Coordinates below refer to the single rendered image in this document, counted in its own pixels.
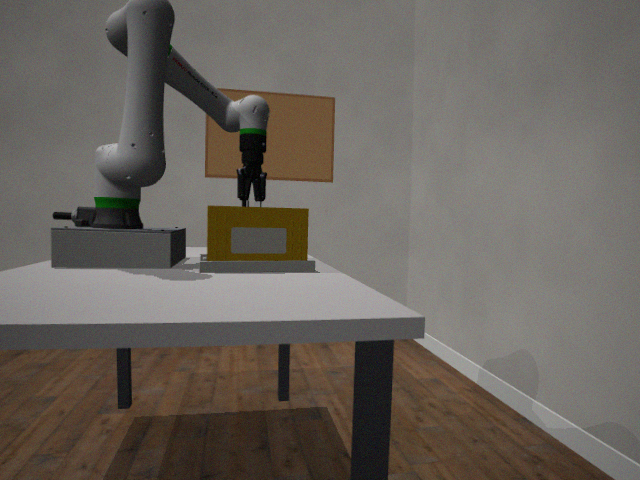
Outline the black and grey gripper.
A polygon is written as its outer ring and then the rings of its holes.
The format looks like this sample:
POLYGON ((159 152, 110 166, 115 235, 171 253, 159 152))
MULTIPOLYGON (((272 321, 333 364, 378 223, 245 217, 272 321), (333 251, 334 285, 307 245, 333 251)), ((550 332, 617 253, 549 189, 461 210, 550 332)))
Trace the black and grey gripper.
POLYGON ((264 161, 263 153, 243 152, 243 169, 237 169, 238 175, 238 198, 242 200, 242 207, 249 207, 249 195, 251 184, 254 190, 254 207, 261 207, 266 197, 266 177, 267 173, 262 171, 261 165, 264 161), (258 170, 259 169, 259 170, 258 170), (247 178, 247 179, 246 179, 247 178))

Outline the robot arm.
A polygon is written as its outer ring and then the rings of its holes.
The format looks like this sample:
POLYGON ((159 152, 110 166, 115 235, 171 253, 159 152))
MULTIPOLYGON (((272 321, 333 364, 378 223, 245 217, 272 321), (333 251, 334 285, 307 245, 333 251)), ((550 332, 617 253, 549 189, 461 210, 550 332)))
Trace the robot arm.
POLYGON ((170 44, 174 21, 168 0, 129 0, 108 18, 105 29, 109 42, 128 57, 119 143, 100 146, 95 152, 96 207, 54 212, 54 219, 72 220, 81 227, 143 229, 141 187, 158 182, 166 169, 165 83, 223 130, 240 131, 241 152, 266 152, 267 102, 257 95, 234 102, 209 83, 170 44))

